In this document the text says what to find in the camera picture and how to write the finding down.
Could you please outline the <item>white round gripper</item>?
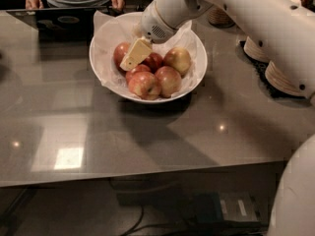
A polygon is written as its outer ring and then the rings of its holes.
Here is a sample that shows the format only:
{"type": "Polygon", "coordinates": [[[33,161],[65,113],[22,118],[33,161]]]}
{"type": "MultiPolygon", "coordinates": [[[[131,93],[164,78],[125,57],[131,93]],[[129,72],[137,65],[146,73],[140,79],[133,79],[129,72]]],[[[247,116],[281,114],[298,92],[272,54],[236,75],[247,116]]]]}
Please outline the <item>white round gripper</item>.
{"type": "Polygon", "coordinates": [[[120,63],[124,71],[130,71],[142,63],[153,52],[152,43],[167,42],[176,34],[176,29],[162,19],[153,2],[142,13],[140,25],[133,26],[132,33],[138,38],[132,42],[120,63]]]}

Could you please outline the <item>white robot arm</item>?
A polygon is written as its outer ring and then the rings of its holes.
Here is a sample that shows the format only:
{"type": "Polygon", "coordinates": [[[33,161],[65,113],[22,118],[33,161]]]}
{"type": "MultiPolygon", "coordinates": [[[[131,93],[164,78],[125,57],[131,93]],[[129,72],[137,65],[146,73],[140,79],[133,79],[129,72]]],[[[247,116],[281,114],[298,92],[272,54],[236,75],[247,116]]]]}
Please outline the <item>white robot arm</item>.
{"type": "MultiPolygon", "coordinates": [[[[211,6],[224,10],[315,104],[315,15],[289,0],[154,0],[144,11],[140,38],[121,67],[128,71],[187,21],[211,6]]],[[[315,137],[291,157],[275,197],[267,236],[315,236],[315,137]]]]}

